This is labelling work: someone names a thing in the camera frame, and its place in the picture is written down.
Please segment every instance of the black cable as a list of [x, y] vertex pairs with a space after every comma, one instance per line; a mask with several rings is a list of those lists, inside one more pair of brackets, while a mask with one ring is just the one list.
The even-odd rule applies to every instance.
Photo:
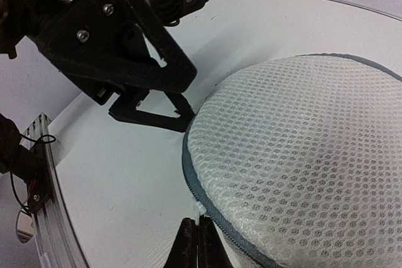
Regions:
[[[28, 136], [25, 136], [24, 134], [20, 134], [20, 136], [21, 136], [22, 138], [26, 139], [27, 141], [34, 142], [35, 144], [51, 144], [51, 143], [53, 143], [53, 142], [56, 141], [56, 138], [55, 138], [53, 135], [50, 135], [50, 134], [42, 135], [42, 136], [39, 137], [37, 140], [32, 139], [32, 138], [29, 138]], [[49, 137], [50, 140], [44, 141], [43, 138], [45, 138], [45, 137]]]
[[11, 188], [13, 189], [13, 194], [14, 194], [15, 200], [17, 200], [18, 204], [19, 204], [20, 207], [21, 207], [21, 210], [24, 210], [25, 213], [27, 213], [27, 214], [29, 215], [30, 210], [28, 209], [27, 206], [25, 206], [25, 205], [21, 202], [21, 200], [20, 200], [19, 197], [18, 197], [17, 190], [15, 189], [14, 177], [13, 177], [12, 172], [10, 172], [10, 180], [11, 180]]

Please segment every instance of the white table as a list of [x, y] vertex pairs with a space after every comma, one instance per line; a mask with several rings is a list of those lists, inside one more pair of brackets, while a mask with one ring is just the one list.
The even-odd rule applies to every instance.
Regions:
[[[210, 0], [170, 30], [198, 75], [198, 110], [233, 72], [275, 58], [350, 53], [402, 74], [402, 22], [325, 0]], [[163, 266], [181, 219], [194, 217], [183, 134], [125, 124], [79, 95], [50, 125], [67, 208], [91, 267]], [[173, 114], [162, 93], [143, 110]]]

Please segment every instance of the honeycomb mesh pattern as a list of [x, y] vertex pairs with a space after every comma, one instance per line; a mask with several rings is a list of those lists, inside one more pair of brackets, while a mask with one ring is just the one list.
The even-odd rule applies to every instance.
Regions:
[[188, 137], [224, 218], [283, 267], [402, 267], [402, 83], [354, 60], [241, 70]]

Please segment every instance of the white fabric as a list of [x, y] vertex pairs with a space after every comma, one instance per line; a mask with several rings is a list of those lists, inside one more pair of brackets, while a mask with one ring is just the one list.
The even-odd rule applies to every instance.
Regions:
[[299, 56], [224, 80], [188, 138], [215, 207], [289, 268], [402, 267], [402, 83]]

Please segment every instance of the table surface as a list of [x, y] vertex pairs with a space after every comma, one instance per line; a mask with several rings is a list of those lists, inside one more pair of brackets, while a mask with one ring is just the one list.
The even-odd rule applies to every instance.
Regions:
[[[210, 0], [170, 33], [198, 68], [185, 93], [196, 111], [228, 75], [275, 58], [350, 53], [402, 74], [402, 22], [326, 0]], [[81, 94], [50, 125], [64, 199], [91, 267], [162, 267], [195, 216], [183, 134], [115, 121], [115, 99]], [[141, 109], [173, 115], [160, 92]]]

